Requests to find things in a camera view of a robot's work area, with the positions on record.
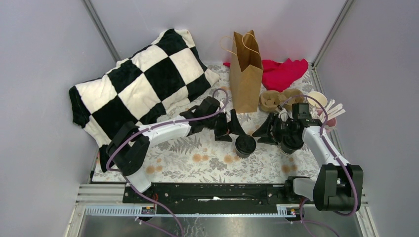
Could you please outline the brown paper bag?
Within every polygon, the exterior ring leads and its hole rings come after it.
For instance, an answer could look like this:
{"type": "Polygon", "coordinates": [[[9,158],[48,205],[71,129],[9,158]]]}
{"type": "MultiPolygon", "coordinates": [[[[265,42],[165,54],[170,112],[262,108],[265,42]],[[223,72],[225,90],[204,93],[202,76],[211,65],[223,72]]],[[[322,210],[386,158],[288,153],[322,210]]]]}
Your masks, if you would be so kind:
{"type": "Polygon", "coordinates": [[[229,83],[237,113],[254,113],[259,104],[263,75],[262,59],[254,30],[220,39],[220,47],[231,54],[229,83]]]}

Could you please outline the black paper coffee cup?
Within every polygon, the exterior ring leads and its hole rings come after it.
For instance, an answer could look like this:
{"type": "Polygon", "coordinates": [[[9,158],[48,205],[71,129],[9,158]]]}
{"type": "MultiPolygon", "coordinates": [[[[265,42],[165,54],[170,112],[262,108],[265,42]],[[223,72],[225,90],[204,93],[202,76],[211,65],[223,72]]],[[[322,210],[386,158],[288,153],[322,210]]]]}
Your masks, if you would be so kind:
{"type": "Polygon", "coordinates": [[[286,154],[293,154],[295,151],[302,148],[304,142],[301,139],[294,139],[291,136],[283,136],[280,147],[286,154]]]}

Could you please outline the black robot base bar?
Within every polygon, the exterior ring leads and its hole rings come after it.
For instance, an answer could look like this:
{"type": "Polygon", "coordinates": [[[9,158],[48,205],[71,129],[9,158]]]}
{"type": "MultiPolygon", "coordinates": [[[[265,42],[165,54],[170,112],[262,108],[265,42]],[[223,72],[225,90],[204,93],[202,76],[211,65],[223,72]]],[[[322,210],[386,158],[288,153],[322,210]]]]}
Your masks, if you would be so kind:
{"type": "Polygon", "coordinates": [[[138,194],[127,184],[124,204],[144,205],[142,216],[280,217],[299,221],[302,198],[286,184],[152,183],[138,194]]]}

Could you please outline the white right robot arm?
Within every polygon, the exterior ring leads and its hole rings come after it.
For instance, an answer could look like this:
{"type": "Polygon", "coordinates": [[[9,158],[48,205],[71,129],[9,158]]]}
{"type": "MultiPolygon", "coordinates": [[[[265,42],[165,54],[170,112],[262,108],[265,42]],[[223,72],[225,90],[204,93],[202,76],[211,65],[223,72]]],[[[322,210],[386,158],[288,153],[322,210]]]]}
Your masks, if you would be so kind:
{"type": "Polygon", "coordinates": [[[269,113],[262,126],[252,134],[258,142],[278,145],[286,154],[307,146],[320,171],[315,180],[290,176],[285,181],[284,199],[296,203],[301,198],[314,202],[319,211],[350,215],[359,210],[363,170],[350,164],[332,144],[319,119],[311,116],[308,103],[294,103],[292,117],[283,121],[277,112],[269,113]]]}

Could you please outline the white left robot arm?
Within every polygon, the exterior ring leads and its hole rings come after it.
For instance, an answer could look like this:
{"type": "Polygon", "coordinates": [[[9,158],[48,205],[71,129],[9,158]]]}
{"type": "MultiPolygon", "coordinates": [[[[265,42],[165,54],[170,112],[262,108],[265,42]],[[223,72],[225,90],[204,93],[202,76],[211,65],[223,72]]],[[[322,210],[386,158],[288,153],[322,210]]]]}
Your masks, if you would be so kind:
{"type": "Polygon", "coordinates": [[[232,109],[228,119],[224,108],[217,99],[207,97],[201,104],[174,119],[141,126],[131,121],[125,123],[106,149],[109,156],[106,168],[110,170],[111,163],[114,163],[135,190],[134,196],[142,203],[149,202],[153,198],[152,182],[142,167],[148,149],[171,139],[199,133],[203,129],[214,131],[214,139],[223,142],[232,141],[230,134],[245,135],[236,111],[232,109]]]}

